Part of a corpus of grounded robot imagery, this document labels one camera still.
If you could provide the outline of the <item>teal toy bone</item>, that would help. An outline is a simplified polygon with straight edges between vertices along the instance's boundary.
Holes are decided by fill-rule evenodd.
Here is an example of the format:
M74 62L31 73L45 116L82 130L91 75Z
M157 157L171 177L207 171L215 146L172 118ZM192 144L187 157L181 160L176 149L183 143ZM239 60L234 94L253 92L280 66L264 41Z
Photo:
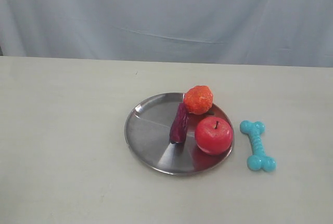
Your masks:
M247 158L248 168L252 171L274 171L276 169L276 161L266 155L261 140L261 135L265 132L265 125L260 121L251 122L245 120L240 123L240 131L248 136L252 149L252 155Z

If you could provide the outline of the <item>orange bumpy fruit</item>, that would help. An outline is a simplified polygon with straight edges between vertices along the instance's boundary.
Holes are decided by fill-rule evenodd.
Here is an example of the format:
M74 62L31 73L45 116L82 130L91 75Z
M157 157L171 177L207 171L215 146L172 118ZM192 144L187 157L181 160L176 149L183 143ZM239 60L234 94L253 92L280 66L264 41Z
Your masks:
M191 114L207 113L213 105L213 93L206 85L195 86L184 94L183 102Z

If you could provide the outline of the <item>purple toy eggplant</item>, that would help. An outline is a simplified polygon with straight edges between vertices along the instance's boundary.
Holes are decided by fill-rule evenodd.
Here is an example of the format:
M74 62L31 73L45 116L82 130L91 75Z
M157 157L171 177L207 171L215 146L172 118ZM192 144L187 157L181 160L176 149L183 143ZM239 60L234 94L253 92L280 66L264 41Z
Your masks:
M180 103L177 108L175 119L170 129L171 143L184 143L188 130L188 112L184 103Z

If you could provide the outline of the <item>round steel plate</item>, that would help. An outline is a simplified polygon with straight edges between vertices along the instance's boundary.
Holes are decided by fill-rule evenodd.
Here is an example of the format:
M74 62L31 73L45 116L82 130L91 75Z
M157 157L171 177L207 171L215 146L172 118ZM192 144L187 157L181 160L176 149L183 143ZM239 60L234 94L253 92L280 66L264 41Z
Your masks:
M220 155L208 155L195 141L195 127L209 116L229 122L228 116L216 104L204 115L191 114L186 141L170 141L170 129L183 93L163 93L140 102L128 115L124 136L129 149L146 166L174 176L190 176L208 171L223 163L231 154L233 145Z

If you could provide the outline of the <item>red apple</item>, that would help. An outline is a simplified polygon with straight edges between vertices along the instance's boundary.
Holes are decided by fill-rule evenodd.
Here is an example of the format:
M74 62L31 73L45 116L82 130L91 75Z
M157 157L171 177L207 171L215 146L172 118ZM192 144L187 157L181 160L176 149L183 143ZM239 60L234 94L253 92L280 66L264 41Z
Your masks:
M220 155L231 146L233 129L226 120L220 117L206 117L195 128L195 140L199 149L204 153Z

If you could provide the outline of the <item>white backdrop curtain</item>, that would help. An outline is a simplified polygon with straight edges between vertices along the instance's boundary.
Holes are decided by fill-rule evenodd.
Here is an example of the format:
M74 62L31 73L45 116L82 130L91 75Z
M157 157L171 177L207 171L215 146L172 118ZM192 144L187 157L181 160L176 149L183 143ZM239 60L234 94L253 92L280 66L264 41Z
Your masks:
M6 56L332 66L332 0L1 0Z

